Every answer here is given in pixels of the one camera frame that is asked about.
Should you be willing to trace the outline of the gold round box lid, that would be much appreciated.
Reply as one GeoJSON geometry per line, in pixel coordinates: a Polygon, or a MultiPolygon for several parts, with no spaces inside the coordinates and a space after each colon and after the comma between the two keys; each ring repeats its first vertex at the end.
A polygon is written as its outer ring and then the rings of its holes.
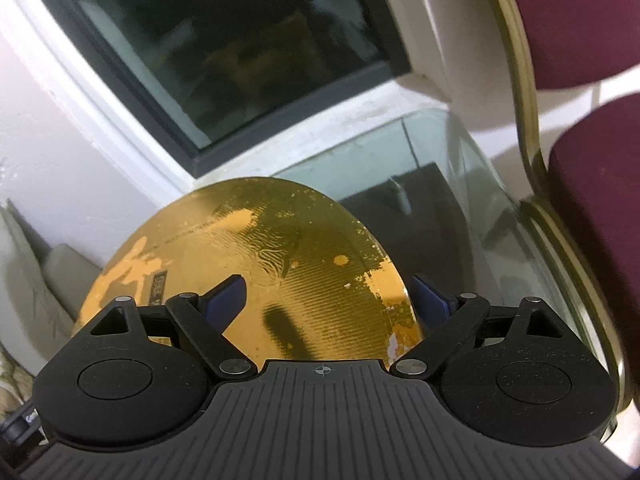
{"type": "Polygon", "coordinates": [[[224,334],[257,364],[390,364],[422,340],[407,287],[374,235],[332,198],[276,178],[218,182],[154,214],[108,260],[78,323],[117,296],[162,304],[235,274],[246,303],[224,334]]]}

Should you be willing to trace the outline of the small grey cushion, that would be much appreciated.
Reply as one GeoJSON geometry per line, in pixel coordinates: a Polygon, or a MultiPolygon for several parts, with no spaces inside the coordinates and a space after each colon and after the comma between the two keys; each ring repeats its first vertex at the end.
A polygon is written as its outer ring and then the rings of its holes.
{"type": "Polygon", "coordinates": [[[74,248],[61,244],[46,255],[41,270],[50,292],[72,320],[77,321],[82,304],[102,269],[74,248]]]}

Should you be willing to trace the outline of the large grey cushion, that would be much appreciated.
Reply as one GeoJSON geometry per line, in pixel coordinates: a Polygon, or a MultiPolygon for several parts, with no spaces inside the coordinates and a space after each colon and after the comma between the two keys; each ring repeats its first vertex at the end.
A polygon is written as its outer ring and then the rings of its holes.
{"type": "Polygon", "coordinates": [[[43,279],[12,214],[1,211],[1,344],[32,376],[72,336],[74,321],[43,279]]]}

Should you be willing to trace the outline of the dark framed window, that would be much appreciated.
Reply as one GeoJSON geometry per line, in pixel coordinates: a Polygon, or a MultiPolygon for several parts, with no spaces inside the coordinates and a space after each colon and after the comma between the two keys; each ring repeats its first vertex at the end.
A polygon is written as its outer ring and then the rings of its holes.
{"type": "Polygon", "coordinates": [[[386,0],[42,0],[193,177],[408,73],[386,0]]]}

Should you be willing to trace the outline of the maroon chair with gold frame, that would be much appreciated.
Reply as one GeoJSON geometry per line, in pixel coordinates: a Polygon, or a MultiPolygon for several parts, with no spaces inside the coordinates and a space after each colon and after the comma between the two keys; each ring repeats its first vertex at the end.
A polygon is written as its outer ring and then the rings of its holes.
{"type": "Polygon", "coordinates": [[[540,92],[639,64],[639,0],[489,0],[508,62],[522,203],[570,314],[617,389],[608,445],[639,458],[639,96],[593,107],[541,147],[540,92]]]}

